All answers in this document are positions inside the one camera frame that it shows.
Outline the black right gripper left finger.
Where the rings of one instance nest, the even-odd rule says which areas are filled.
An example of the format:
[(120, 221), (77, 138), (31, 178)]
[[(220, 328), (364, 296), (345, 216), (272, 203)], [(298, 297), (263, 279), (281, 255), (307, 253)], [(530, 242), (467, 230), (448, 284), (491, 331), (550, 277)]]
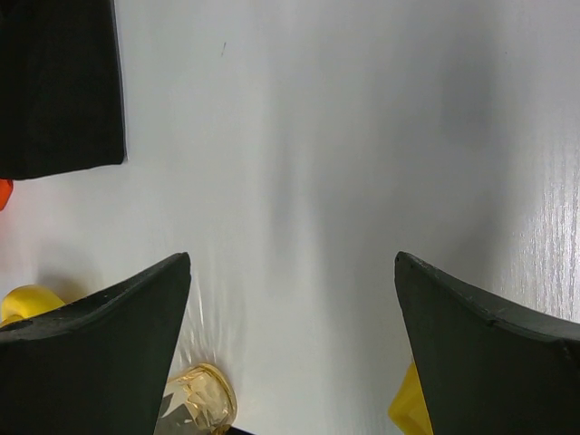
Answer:
[(4, 434), (151, 434), (191, 283), (177, 253), (1, 330)]

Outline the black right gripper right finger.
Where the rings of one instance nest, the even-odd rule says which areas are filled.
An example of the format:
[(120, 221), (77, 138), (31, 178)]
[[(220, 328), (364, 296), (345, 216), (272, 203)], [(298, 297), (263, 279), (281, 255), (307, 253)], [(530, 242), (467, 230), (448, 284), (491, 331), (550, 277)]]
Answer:
[(435, 433), (578, 433), (578, 324), (405, 252), (394, 282)]

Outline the black zip jacket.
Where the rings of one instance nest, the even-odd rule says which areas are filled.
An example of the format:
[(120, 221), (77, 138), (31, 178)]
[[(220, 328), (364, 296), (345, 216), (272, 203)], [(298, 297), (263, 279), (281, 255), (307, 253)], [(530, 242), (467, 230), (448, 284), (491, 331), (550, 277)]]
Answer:
[(36, 179), (125, 159), (114, 3), (2, 2), (2, 178)]

